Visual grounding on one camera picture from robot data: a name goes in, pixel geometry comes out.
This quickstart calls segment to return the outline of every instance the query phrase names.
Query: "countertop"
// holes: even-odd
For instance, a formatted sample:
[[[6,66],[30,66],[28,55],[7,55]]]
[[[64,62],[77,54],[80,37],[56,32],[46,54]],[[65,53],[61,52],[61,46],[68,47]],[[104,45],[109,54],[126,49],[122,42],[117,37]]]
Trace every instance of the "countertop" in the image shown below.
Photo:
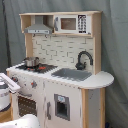
[[[67,80],[67,79],[63,79],[63,78],[53,77],[51,75],[53,72],[55,72],[61,68],[65,68],[62,66],[58,66],[57,68],[55,68],[51,71],[48,71],[45,74],[33,73],[33,72],[24,71],[21,69],[19,70],[19,69],[15,68],[15,67],[20,66],[22,64],[10,67],[6,71],[14,71],[17,73],[20,72],[20,73],[24,73],[24,74],[29,74],[29,75],[33,75],[35,77],[37,76],[37,77],[43,78],[44,80],[52,80],[52,81],[62,82],[64,84],[70,84],[71,86],[75,86],[75,87],[79,87],[79,88],[83,88],[83,89],[103,88],[103,87],[111,85],[114,81],[114,77],[110,73],[107,73],[104,71],[100,71],[96,75],[91,75],[90,77],[88,77],[84,81],[72,81],[72,80]]]

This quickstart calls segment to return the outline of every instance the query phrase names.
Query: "tile backsplash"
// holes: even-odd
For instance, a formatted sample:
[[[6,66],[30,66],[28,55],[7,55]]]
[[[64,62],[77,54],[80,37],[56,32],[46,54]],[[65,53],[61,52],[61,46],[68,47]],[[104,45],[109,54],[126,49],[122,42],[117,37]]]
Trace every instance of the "tile backsplash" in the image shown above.
[[[33,56],[38,56],[41,63],[75,68],[81,51],[93,57],[93,38],[35,34],[32,41]],[[81,62],[86,62],[86,70],[93,71],[88,56],[82,55]]]

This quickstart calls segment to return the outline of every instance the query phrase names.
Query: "control knob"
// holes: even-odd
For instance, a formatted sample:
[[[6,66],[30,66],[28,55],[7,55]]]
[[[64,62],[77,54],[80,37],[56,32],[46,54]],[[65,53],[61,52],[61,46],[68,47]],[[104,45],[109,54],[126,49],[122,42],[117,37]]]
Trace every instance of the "control knob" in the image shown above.
[[[35,87],[37,86],[37,83],[36,83],[35,81],[33,81],[33,82],[31,83],[31,85],[32,85],[32,88],[35,88]]]
[[[14,82],[18,82],[18,78],[17,77],[12,77],[11,78]]]

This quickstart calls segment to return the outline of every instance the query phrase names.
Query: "faucet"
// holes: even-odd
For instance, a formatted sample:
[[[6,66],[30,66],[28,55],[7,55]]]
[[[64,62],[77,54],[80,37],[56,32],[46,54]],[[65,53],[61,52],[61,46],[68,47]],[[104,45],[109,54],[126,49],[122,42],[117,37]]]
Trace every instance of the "faucet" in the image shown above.
[[[92,56],[91,56],[88,52],[82,51],[82,52],[80,52],[79,55],[78,55],[78,63],[76,64],[77,70],[83,70],[83,69],[85,69],[85,67],[86,67],[85,64],[82,64],[82,63],[80,62],[80,58],[81,58],[81,55],[82,55],[82,54],[86,54],[86,55],[89,57],[89,59],[90,59],[90,65],[93,65]]]

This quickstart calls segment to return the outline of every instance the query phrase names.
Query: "floor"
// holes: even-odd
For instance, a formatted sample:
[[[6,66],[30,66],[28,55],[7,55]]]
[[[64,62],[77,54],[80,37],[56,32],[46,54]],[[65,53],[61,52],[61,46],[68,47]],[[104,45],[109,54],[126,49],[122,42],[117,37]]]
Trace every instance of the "floor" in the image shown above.
[[[5,112],[0,112],[0,123],[11,121],[11,109]]]

